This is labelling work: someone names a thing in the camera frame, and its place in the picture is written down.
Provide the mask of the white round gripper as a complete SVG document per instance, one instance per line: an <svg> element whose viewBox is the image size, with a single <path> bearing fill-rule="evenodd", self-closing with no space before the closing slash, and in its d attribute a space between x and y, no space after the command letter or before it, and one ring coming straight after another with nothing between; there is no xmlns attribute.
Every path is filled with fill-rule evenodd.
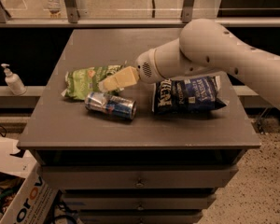
<svg viewBox="0 0 280 224"><path fill-rule="evenodd" d="M187 59L179 47L179 39L142 53L132 66L119 70L98 83L101 92L115 91L135 85L139 76L148 84L167 78L183 77L196 72L196 64Z"/></svg>

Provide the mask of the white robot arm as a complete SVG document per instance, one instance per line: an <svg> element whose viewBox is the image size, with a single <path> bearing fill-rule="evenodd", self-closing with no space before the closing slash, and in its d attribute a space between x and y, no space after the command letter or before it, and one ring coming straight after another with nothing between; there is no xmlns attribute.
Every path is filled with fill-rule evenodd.
<svg viewBox="0 0 280 224"><path fill-rule="evenodd" d="M241 41L224 26L208 19L190 21L179 38L138 56L98 84L102 92L167 78L194 77L224 71L244 83L280 111L280 56Z"/></svg>

